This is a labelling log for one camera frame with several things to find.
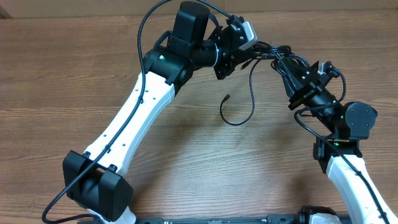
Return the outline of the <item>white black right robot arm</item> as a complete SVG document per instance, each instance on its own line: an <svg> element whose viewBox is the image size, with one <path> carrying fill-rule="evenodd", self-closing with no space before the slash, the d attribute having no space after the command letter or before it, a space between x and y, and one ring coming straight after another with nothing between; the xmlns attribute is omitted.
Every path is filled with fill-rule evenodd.
<svg viewBox="0 0 398 224"><path fill-rule="evenodd" d="M302 116L317 118L330 134L322 136L299 121L316 137L313 156L322 171L338 189L353 223L397 223L372 182L359 148L367 140L377 118L377 111L366 103L353 101L343 105L326 86L343 74L331 62L309 65L280 61L280 73L289 97L289 109L296 121Z"/></svg>

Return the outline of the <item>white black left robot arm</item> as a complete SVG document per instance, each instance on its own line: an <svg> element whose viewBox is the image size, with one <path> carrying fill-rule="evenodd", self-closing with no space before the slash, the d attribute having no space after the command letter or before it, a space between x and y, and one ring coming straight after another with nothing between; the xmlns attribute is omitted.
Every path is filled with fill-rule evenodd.
<svg viewBox="0 0 398 224"><path fill-rule="evenodd" d="M194 71L211 67L222 80L253 55L257 34L242 17L227 15L226 27L205 35L208 22L215 21L213 9L205 1L182 2L173 29L140 54L134 89L109 126L84 152L70 151L64 158L67 197L86 209L79 223L134 223L133 189L124 177L156 117Z"/></svg>

